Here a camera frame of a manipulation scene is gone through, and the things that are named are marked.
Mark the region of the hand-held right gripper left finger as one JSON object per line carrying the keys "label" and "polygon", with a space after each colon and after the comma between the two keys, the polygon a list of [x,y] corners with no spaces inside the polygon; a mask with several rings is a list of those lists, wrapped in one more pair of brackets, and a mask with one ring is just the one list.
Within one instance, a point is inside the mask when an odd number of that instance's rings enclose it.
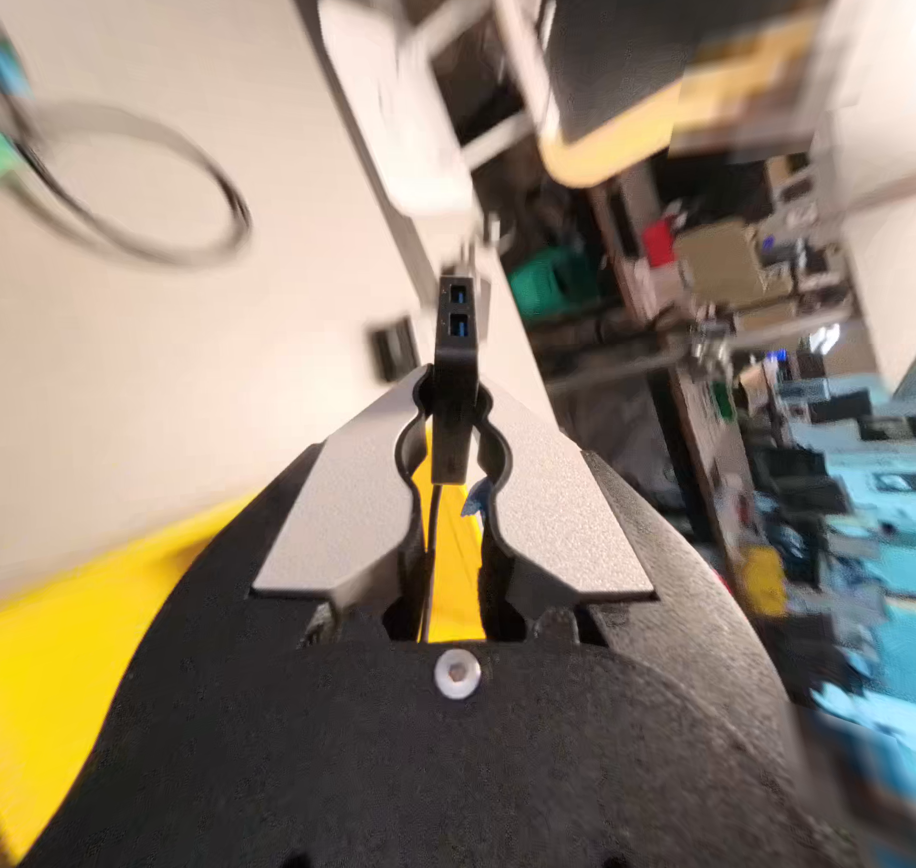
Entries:
{"label": "hand-held right gripper left finger", "polygon": [[411,479],[426,456],[422,366],[321,445],[251,586],[259,596],[332,607],[388,607],[402,594],[403,557],[417,535]]}

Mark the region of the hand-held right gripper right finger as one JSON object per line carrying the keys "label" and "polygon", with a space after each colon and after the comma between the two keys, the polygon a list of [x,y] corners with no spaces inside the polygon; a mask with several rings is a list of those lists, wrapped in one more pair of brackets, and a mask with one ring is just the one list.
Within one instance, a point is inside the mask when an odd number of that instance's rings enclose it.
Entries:
{"label": "hand-held right gripper right finger", "polygon": [[584,455],[504,388],[482,381],[478,463],[503,596],[517,610],[647,599],[653,584]]}

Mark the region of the black square usb hub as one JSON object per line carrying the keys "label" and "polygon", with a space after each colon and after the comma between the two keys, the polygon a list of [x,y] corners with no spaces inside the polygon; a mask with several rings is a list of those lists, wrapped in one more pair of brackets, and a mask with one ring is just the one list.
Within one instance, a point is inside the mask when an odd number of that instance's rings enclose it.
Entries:
{"label": "black square usb hub", "polygon": [[479,385],[475,282],[444,275],[432,365],[431,480],[462,485],[475,427]]}

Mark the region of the yellow plastic bin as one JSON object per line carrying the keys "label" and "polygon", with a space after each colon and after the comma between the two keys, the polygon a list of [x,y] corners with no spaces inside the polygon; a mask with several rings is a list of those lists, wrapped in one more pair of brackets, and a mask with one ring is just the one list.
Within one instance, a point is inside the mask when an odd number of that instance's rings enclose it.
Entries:
{"label": "yellow plastic bin", "polygon": [[252,584],[316,461],[2,610],[2,837],[21,866],[458,866],[433,652]]}

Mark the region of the dark flat device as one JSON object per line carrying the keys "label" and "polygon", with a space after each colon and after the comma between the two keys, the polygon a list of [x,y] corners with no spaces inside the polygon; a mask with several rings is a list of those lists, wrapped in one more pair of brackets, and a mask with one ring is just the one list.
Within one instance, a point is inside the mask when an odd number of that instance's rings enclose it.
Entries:
{"label": "dark flat device", "polygon": [[413,319],[402,316],[369,330],[368,342],[379,381],[396,383],[420,366]]}

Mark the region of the green plastic bin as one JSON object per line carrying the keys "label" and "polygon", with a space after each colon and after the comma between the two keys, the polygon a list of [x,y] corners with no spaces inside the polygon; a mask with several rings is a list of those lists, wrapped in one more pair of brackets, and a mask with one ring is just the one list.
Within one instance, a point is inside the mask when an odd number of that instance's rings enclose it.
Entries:
{"label": "green plastic bin", "polygon": [[508,280],[525,323],[575,314],[605,297],[600,259],[564,246],[540,250],[513,269]]}

